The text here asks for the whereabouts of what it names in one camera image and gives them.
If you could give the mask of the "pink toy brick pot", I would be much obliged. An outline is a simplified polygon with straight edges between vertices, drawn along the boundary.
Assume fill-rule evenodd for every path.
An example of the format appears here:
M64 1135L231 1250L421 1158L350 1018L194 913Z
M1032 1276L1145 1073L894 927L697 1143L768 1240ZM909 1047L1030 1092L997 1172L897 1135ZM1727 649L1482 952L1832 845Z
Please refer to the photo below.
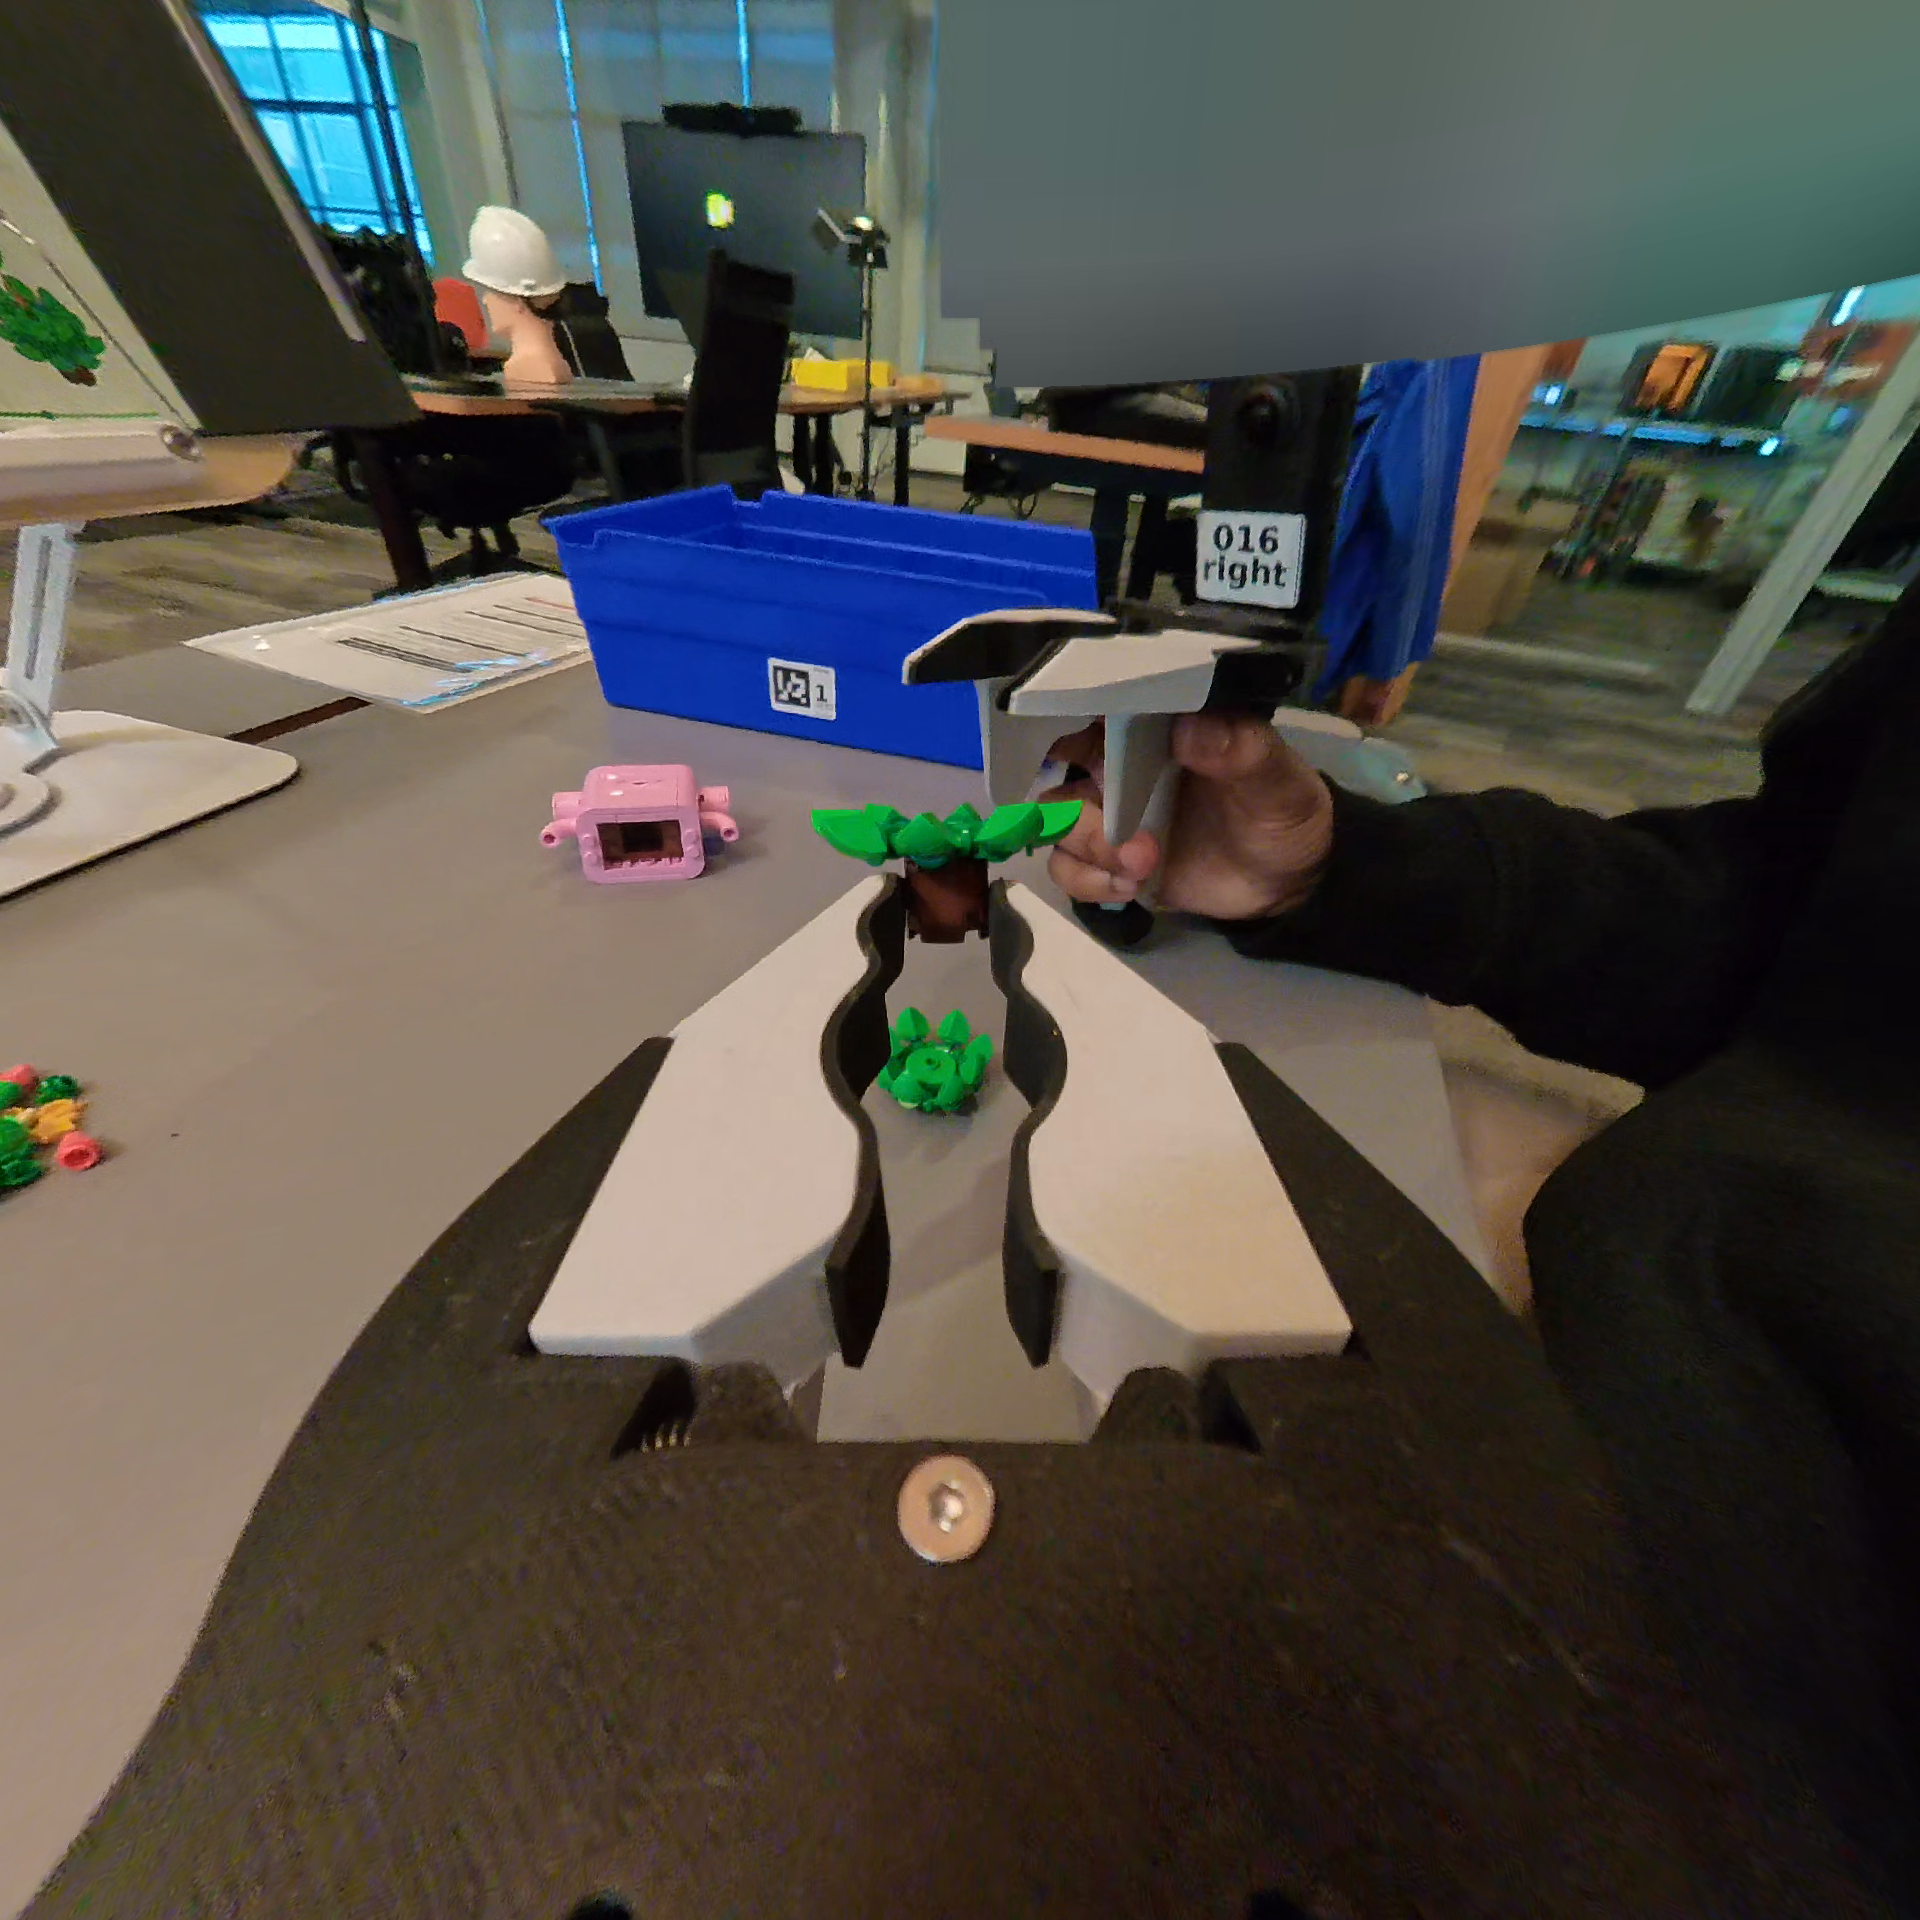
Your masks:
M542 848L576 845L600 885L695 879L738 841L726 784L699 784L687 764L605 764L551 797Z

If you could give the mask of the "person's black clad torso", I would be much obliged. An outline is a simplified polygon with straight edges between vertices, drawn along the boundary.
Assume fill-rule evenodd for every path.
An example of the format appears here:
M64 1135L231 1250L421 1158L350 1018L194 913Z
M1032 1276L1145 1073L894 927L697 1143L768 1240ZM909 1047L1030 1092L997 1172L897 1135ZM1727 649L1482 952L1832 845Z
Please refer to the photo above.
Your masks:
M1733 1047L1525 1217L1673 1662L1915 1914L1915 1084Z

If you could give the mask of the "large green brick leaf rosette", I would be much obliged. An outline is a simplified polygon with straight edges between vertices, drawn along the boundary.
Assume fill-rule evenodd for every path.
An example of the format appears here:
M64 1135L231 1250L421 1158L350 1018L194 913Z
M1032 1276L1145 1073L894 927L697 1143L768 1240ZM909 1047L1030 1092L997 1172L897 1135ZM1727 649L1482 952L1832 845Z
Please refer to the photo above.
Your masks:
M925 943L960 943L992 924L992 868L1054 848L1083 813L1081 799L1023 799L987 813L971 804L947 816L897 807L818 807L811 826L842 857L869 868L901 866L903 924Z

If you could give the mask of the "storage shelving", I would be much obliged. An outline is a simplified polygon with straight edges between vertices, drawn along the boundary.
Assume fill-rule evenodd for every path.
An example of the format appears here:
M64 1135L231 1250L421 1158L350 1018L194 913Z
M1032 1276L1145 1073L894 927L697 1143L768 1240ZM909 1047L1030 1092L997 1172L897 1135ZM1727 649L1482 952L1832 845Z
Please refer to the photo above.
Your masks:
M1547 569L1562 582L1750 586L1854 422L1800 350L1651 340L1538 383L1502 486L1560 522Z

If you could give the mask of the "white table leg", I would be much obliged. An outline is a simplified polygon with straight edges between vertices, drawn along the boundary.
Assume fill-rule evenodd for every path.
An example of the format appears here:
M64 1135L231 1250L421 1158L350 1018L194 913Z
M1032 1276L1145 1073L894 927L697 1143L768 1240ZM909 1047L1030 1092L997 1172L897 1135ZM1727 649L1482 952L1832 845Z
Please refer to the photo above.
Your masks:
M1687 695L1691 714L1723 718L1737 706L1792 615L1829 569L1840 542L1896 465L1915 422L1919 340L1912 340L1691 686Z

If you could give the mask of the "black monitor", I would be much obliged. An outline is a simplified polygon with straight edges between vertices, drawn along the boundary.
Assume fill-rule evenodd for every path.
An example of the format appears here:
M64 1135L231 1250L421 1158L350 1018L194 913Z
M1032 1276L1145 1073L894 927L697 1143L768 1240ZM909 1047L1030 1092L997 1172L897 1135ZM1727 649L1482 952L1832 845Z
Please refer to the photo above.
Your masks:
M680 321L677 294L699 294L713 248L795 281L792 328L810 338L861 333L861 270L829 248L818 210L863 213L863 134L755 133L625 121L633 250L647 319Z

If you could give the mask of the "pile of small flower bricks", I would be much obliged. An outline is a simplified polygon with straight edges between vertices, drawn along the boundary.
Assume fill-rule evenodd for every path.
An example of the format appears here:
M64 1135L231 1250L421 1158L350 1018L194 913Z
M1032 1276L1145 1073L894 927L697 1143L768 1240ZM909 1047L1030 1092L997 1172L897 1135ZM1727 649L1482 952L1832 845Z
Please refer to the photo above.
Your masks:
M93 1170L105 1158L80 1081L26 1063L3 1069L3 1196L34 1185L50 1167Z

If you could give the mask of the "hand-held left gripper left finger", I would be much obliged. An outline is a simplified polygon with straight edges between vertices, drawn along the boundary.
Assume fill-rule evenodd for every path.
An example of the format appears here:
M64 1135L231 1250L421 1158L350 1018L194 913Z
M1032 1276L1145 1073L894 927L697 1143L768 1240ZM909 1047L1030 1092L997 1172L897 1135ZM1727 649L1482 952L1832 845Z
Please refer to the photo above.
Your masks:
M528 1328L544 1356L861 1367L889 1284L863 1096L889 1060L878 872L682 1018Z

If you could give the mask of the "open instruction booklet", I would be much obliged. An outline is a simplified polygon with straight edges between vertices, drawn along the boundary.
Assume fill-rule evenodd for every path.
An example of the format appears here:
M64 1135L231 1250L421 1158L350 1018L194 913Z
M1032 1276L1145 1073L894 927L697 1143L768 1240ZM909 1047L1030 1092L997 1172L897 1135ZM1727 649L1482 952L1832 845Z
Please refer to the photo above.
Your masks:
M3 130L3 426L202 422L50 188Z

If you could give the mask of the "blue jacket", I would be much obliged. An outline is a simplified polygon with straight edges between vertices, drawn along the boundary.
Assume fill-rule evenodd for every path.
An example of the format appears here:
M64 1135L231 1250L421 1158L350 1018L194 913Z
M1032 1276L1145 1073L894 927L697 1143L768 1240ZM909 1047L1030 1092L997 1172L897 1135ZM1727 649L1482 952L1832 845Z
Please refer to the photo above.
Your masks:
M1352 680L1393 680L1433 649L1480 362L1478 354L1395 358L1360 382L1317 618L1319 702Z

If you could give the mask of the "dark grey board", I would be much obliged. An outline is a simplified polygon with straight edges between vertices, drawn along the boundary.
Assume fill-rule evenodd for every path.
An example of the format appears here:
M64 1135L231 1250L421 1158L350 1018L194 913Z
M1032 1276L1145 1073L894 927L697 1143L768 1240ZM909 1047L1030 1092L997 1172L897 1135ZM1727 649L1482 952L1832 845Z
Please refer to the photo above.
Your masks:
M190 4L6 4L3 110L206 439L418 418Z

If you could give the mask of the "person's right hand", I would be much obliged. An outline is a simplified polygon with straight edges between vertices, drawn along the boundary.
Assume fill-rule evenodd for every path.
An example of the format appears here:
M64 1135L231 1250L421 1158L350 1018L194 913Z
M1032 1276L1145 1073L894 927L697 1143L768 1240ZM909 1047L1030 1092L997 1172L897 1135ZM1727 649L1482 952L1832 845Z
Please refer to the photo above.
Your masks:
M1183 776L1168 825L1126 842L1101 818L1102 727L1057 737L1048 764L1074 769L1048 794L1083 804L1048 857L1074 903L1119 908L1150 894L1160 909L1191 918L1269 921L1302 905L1328 862L1335 804L1326 778L1253 712L1178 718L1171 764Z

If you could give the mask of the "black office chair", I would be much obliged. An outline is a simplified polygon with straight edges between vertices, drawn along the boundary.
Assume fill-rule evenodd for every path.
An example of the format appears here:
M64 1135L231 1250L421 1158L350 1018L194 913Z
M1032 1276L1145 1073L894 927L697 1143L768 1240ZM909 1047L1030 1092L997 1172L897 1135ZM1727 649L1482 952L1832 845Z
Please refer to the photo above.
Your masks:
M759 500L784 486L778 418L795 292L790 271L755 268L719 247L709 253L682 408L688 488Z

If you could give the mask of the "laminated paper sheet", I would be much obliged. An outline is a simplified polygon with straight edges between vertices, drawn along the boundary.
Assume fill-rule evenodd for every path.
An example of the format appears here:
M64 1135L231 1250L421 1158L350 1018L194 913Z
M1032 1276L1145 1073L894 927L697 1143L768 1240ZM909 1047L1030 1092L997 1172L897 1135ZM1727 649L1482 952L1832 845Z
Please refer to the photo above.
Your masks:
M403 712L443 710L592 657L571 589L550 572L504 572L187 647Z

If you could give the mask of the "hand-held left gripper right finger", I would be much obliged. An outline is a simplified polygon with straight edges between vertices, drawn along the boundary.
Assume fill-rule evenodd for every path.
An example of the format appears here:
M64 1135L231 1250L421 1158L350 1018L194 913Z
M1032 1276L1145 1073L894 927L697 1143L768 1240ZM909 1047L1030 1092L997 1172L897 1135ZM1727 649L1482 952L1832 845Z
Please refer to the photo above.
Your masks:
M1007 1314L1081 1384L1337 1356L1353 1321L1242 1096L1261 1068L1019 882L991 890L1002 1069L1027 1102Z

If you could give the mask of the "small green brick leaf rosette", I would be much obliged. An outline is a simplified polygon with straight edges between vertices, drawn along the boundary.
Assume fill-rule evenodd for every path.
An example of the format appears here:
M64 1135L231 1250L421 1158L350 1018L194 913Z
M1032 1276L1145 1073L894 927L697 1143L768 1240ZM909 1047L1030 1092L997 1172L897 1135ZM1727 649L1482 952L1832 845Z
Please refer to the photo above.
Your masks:
M985 1087L995 1042L951 1009L939 1021L905 1006L888 1030L888 1057L875 1073L881 1092L912 1112L962 1112Z

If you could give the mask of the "wooden top office desk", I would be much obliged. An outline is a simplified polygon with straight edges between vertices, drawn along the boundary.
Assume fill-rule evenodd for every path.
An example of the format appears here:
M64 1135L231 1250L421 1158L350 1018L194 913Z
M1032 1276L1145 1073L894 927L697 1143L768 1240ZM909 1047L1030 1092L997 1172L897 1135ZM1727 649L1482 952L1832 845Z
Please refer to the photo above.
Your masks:
M592 445L594 469L601 472L611 496L618 490L618 462L605 429L611 418L677 416L694 426L695 407L690 383L658 386L633 380L575 377L558 386L502 375L406 375L403 383L421 416L513 418L539 412L563 418L581 418ZM897 382L875 389L831 390L806 383L786 383L781 392L776 416L792 421L792 452L795 474L808 490L831 493L834 486L832 422L856 418L861 431L861 465L856 488L874 497L874 439L885 434L894 442L894 490L897 504L909 502L911 441L927 421L951 416L962 394L962 380L931 372L901 375ZM413 504L401 482L394 454L394 431L337 434L342 452L337 471L342 484L353 478L363 482L353 496L371 504L375 527L387 548L395 591L423 591L433 585L450 585L470 575L470 569L450 559L431 566L423 543L429 514Z
M1145 602L1160 581L1171 581L1183 600L1193 599L1199 516L1178 504L1203 490L1203 450L1066 434L1002 416L931 416L925 434L968 450L971 496L982 493L975 480L987 472L1007 480L1007 493L1018 497L1048 488L1089 490L1102 600Z

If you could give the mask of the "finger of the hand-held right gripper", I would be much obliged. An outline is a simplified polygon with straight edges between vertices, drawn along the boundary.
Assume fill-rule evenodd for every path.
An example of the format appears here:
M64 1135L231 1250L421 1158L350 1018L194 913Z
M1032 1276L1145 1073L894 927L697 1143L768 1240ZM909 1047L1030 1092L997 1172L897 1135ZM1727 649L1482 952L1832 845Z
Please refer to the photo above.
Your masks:
M1105 631L1062 641L1002 693L1010 714L1178 714L1206 709L1219 636Z
M958 618L903 661L905 686L1019 680L1071 639L1119 631L1083 607L1000 607Z

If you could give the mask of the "white book stand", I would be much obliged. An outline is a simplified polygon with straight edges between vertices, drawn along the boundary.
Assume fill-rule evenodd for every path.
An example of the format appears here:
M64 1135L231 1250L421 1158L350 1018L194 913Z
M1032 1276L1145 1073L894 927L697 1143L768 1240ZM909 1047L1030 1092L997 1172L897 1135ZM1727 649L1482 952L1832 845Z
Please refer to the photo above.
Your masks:
M3 674L3 898L261 799L298 760L226 735L59 709L89 520L229 508L278 488L293 436L206 439L161 416L6 418L17 535Z

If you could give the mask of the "mannequin head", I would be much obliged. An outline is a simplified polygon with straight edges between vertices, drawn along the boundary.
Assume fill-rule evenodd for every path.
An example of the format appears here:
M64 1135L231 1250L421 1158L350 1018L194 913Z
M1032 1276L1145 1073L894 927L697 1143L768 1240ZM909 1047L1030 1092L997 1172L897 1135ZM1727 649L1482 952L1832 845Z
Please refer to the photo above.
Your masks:
M575 380L557 325L538 302L490 288L481 288L478 297L493 344L506 357L502 375L507 383L563 389Z

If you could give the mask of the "white hard hat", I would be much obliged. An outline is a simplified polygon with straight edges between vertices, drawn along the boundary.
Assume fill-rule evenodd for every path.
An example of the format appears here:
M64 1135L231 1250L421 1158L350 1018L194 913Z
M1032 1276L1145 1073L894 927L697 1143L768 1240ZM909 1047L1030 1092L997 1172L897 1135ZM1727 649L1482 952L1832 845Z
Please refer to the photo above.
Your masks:
M568 288L544 229L526 213L499 202L474 213L462 277L485 294L528 304L553 302Z

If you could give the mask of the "blue plastic bin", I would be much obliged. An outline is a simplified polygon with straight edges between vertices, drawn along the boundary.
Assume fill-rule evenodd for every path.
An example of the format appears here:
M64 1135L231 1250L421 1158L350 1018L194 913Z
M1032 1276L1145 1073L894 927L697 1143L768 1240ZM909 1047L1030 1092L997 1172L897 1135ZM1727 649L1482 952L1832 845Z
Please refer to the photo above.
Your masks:
M976 695L909 686L957 621L1098 607L1089 529L729 486L547 522L611 706L982 768Z

